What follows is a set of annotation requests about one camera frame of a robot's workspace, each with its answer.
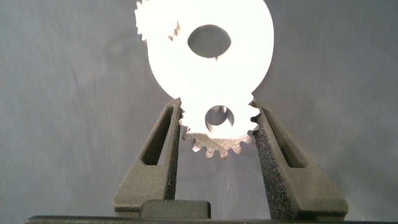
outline white gear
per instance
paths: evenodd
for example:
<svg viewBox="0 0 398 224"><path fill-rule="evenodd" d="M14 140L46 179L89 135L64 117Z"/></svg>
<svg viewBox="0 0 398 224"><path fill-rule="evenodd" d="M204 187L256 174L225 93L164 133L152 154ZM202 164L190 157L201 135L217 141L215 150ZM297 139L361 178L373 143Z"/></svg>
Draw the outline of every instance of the white gear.
<svg viewBox="0 0 398 224"><path fill-rule="evenodd" d="M252 94L228 96L198 96L182 99L181 107L186 111L180 120L182 126L187 126L184 139L195 139L193 145L195 152L206 148L206 157L213 157L215 151L220 152L222 159L228 156L228 149L240 154L240 142L252 144L249 130L256 128L257 124L250 118L259 114L259 109L250 106ZM227 112L228 117L220 125L211 125L205 121L209 109L219 106L219 110Z"/></svg>
<svg viewBox="0 0 398 224"><path fill-rule="evenodd" d="M228 50L215 58L201 57L188 45L200 27L212 25L231 39ZM206 147L222 159L228 149L241 153L240 142L251 144L259 110L250 106L252 92L264 79L274 46L272 18L263 0L141 0L136 9L137 33L146 40L152 73L185 111L180 124L184 139L196 139L194 151ZM215 106L228 111L224 123L206 122Z"/></svg>

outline small gear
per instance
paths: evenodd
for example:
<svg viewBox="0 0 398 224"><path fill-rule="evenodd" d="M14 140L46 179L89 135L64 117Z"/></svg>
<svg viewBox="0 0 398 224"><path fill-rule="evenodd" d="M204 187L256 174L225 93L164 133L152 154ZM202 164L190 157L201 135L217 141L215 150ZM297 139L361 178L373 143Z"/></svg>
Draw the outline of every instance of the small gear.
<svg viewBox="0 0 398 224"><path fill-rule="evenodd" d="M252 95L250 96L249 100L244 96L222 97L222 100L211 98L202 98L201 101L188 100L196 102L196 106L184 105L185 102L182 100L186 112L180 119L180 125L187 127L183 139L195 139L192 150L198 152L205 147L207 158L213 157L215 151L219 151L221 158L226 159L228 149L240 154L242 149L239 143L252 144L253 138L248 135L248 131L257 128L257 124L250 119L259 114L259 109L249 105L252 101ZM206 121L205 116L210 108L222 110L227 114L222 124L214 125Z"/></svg>
<svg viewBox="0 0 398 224"><path fill-rule="evenodd" d="M142 40L173 40L178 35L180 26L174 1L137 1L135 13L137 33L142 34Z"/></svg>

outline gray backdrop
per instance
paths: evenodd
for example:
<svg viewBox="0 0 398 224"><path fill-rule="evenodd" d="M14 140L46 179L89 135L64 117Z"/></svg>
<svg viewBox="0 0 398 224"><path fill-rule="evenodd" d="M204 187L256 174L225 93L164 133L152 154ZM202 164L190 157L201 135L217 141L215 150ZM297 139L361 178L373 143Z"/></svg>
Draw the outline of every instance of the gray backdrop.
<svg viewBox="0 0 398 224"><path fill-rule="evenodd" d="M349 203L398 220L398 1L266 1L271 67L254 96ZM135 1L0 1L0 223L114 215L160 111ZM177 198L214 218L269 218L256 148L222 161L180 143Z"/></svg>

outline gear assembly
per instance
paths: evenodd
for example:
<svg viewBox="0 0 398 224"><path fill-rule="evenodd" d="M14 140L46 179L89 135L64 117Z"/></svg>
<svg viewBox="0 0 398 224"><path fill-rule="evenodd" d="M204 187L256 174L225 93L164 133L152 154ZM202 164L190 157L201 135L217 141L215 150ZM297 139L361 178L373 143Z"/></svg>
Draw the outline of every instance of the gear assembly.
<svg viewBox="0 0 398 224"><path fill-rule="evenodd" d="M231 39L228 49L215 57L202 57L188 46L193 31L216 26ZM222 159L240 144L253 143L251 121L259 114L252 107L252 92L271 63L274 28L263 0L142 0L137 2L137 33L148 48L149 63L159 85L180 98L185 126L183 139L195 139L195 152L206 157L220 152ZM206 119L211 112L224 115L219 123Z"/></svg>

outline center hole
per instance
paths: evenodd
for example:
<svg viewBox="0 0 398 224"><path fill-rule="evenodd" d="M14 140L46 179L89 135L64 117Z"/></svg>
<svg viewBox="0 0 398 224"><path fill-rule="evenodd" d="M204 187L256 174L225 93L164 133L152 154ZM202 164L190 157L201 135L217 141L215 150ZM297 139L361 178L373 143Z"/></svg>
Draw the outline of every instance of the center hole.
<svg viewBox="0 0 398 224"><path fill-rule="evenodd" d="M226 106L214 106L207 111L205 116L206 127L209 131L214 131L214 127L229 122L234 125L234 114Z"/></svg>
<svg viewBox="0 0 398 224"><path fill-rule="evenodd" d="M188 38L191 50L205 58L217 58L225 53L231 45L231 38L222 28L215 25L204 25L196 28Z"/></svg>

